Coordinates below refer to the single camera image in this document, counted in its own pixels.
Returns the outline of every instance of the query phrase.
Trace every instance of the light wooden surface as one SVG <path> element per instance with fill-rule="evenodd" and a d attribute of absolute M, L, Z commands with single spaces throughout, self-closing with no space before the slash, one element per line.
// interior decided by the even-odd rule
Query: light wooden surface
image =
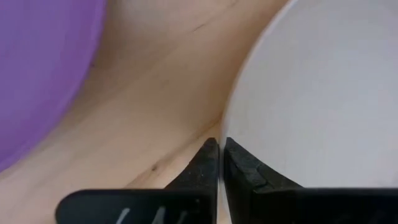
<path fill-rule="evenodd" d="M 110 1 L 71 110 L 0 174 L 0 223 L 54 223 L 59 200 L 79 189 L 165 186 L 218 135 L 233 80 L 284 3 Z"/>

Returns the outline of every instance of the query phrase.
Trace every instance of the white plate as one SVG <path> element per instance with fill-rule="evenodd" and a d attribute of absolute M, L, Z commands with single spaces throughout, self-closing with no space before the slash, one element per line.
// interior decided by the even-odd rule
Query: white plate
<path fill-rule="evenodd" d="M 289 2 L 237 80 L 227 136 L 304 187 L 397 187 L 398 2 Z"/>

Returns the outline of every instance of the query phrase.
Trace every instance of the clip jaw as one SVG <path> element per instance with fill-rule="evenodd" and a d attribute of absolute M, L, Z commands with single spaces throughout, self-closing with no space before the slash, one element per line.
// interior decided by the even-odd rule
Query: clip jaw
<path fill-rule="evenodd" d="M 82 190 L 58 224 L 215 224 L 220 149 L 208 139 L 165 189 Z M 396 189 L 305 189 L 228 138 L 224 182 L 233 224 L 396 223 Z"/>

